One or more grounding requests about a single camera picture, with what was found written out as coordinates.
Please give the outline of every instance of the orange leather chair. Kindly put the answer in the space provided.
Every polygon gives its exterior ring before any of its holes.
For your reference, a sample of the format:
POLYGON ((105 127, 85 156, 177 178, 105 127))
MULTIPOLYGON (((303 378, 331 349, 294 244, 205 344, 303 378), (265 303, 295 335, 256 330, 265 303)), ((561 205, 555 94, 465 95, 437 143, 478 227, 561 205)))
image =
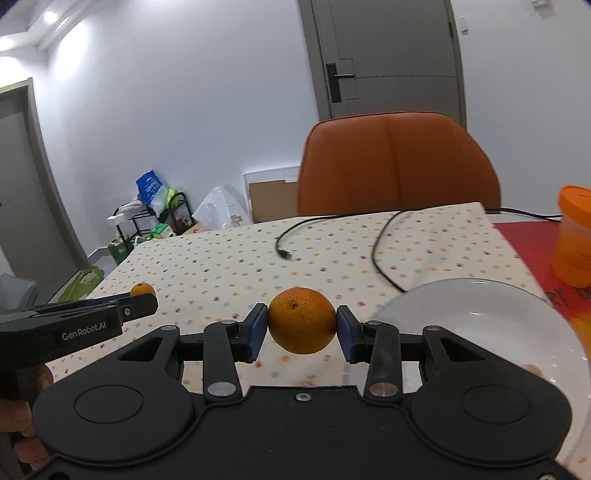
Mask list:
POLYGON ((421 209, 454 203, 501 206, 491 162, 440 113, 379 113, 328 120, 306 141, 299 215, 421 209))

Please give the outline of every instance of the red tablecloth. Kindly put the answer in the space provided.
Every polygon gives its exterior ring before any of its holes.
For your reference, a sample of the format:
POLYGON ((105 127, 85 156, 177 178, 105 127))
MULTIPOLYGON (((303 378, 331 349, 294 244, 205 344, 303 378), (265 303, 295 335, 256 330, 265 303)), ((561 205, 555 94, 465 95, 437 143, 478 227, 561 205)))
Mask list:
POLYGON ((554 307, 571 323, 591 355, 591 287, 570 287, 556 277, 552 258, 558 224, 551 222, 497 223, 496 228, 530 268, 554 307))

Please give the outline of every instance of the metal screw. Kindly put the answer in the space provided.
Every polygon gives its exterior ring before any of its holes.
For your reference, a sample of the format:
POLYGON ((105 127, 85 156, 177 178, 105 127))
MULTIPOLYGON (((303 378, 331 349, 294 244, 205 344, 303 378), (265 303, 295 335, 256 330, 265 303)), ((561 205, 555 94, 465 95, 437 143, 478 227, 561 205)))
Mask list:
POLYGON ((306 402, 306 401, 312 400, 312 395, 310 395, 309 393, 300 392, 300 393, 298 393, 298 394, 295 395, 295 399, 297 401, 306 402))
POLYGON ((378 382, 369 387, 369 393, 374 397, 393 397, 398 393, 398 387, 393 383, 378 382))
POLYGON ((230 382, 215 382, 208 386, 207 393, 214 397, 229 397, 236 391, 236 385, 230 382))

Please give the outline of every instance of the gray door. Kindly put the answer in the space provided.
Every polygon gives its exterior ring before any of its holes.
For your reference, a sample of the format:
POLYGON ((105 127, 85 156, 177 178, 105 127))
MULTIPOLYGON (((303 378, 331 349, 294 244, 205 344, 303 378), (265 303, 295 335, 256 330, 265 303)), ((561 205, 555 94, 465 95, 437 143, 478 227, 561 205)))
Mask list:
POLYGON ((17 277, 37 282, 44 303, 78 268, 45 198, 26 112, 26 98, 0 100, 0 248, 17 277))
POLYGON ((300 9, 321 119, 325 104, 328 118, 410 110, 465 123, 448 0, 300 0, 300 9))

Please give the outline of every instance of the black cable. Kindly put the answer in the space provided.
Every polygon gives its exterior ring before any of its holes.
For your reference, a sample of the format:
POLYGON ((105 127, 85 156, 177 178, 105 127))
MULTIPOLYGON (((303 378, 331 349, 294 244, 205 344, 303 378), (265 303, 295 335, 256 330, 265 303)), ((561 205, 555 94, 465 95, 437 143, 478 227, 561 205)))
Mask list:
POLYGON ((514 208, 487 208, 485 209, 487 212, 507 212, 507 213, 517 213, 518 215, 525 215, 532 218, 537 218, 539 220, 547 220, 549 222, 560 222, 558 217, 562 217, 562 215, 538 215, 537 213, 530 213, 524 210, 517 210, 514 208))
POLYGON ((404 290, 400 285, 398 285, 394 280, 392 280, 389 276, 386 275, 386 273, 379 267, 378 263, 376 262, 376 260, 375 260, 375 253, 378 250, 378 243, 382 239, 382 237, 384 235, 384 232, 386 231, 386 228, 389 227, 390 223, 392 223, 392 221, 398 215, 400 215, 402 213, 414 212, 414 211, 416 211, 416 210, 401 210, 401 211, 395 213, 394 215, 392 215, 390 217, 390 220, 388 220, 386 222, 386 225, 384 225, 384 227, 378 233, 378 236, 375 238, 374 246, 371 249, 371 263, 373 263, 374 268, 378 271, 378 273, 380 275, 383 276, 383 278, 385 278, 387 280, 388 283, 390 283, 390 285, 392 285, 394 288, 396 288, 396 290, 398 290, 400 293, 406 293, 408 290, 404 290))
MULTIPOLYGON (((374 265, 374 268, 377 270, 377 272, 384 279, 386 279, 386 281, 388 283, 390 283, 390 285, 392 285, 394 288, 396 288, 396 290, 398 290, 400 293, 406 293, 407 290, 405 290, 400 285, 398 285, 394 280, 392 280, 388 275, 386 275, 386 273, 379 267, 379 265, 378 265, 378 263, 376 262, 376 259, 375 259, 375 253, 376 253, 376 251, 378 249, 378 244, 379 244, 380 240, 382 239, 382 237, 384 235, 384 232, 386 231, 386 228, 389 227, 389 225, 392 223, 392 221, 396 217, 398 217, 398 215, 401 215, 403 213, 408 213, 408 212, 418 212, 420 210, 424 210, 424 209, 401 210, 401 211, 396 212, 395 214, 393 214, 390 217, 390 219, 386 222, 386 224, 384 225, 384 227, 380 230, 378 236, 375 238, 375 242, 374 242, 374 245, 373 245, 372 251, 371 251, 371 261, 372 261, 372 264, 374 265)), ((526 212, 524 210, 517 210, 517 209, 514 209, 514 208, 485 208, 485 210, 487 212, 517 213, 518 215, 525 215, 525 216, 529 216, 529 217, 532 217, 532 218, 537 218, 539 220, 546 220, 548 222, 560 222, 561 220, 559 220, 558 217, 562 217, 562 215, 538 215, 537 213, 530 213, 530 212, 526 212)), ((298 222, 295 225, 292 225, 287 230, 285 230, 279 237, 277 237, 277 240, 275 240, 275 251, 277 252, 277 255, 279 255, 281 258, 283 258, 285 260, 290 260, 291 259, 291 253, 288 252, 287 250, 284 250, 282 248, 279 248, 279 244, 280 244, 281 240, 283 239, 283 237, 285 237, 289 232, 291 232, 295 228, 298 228, 301 225, 304 225, 305 223, 317 222, 317 221, 320 221, 320 220, 331 220, 331 219, 337 219, 337 218, 352 217, 352 216, 358 216, 358 215, 371 215, 373 213, 385 213, 385 212, 345 213, 343 215, 328 215, 328 216, 322 216, 322 217, 307 218, 306 220, 302 220, 301 222, 298 222)))
POLYGON ((291 253, 289 253, 287 250, 279 248, 279 243, 281 242, 283 237, 285 237, 289 232, 298 228, 301 225, 304 225, 305 223, 318 222, 320 220, 330 220, 333 218, 353 217, 356 215, 364 215, 364 213, 345 213, 344 215, 329 215, 329 216, 324 216, 324 217, 314 217, 314 218, 307 218, 306 220, 302 220, 301 222, 298 222, 295 225, 292 225, 291 227, 289 227, 280 236, 277 237, 277 240, 275 240, 275 252, 277 252, 277 255, 279 255, 281 258, 283 258, 285 260, 291 260, 291 253))

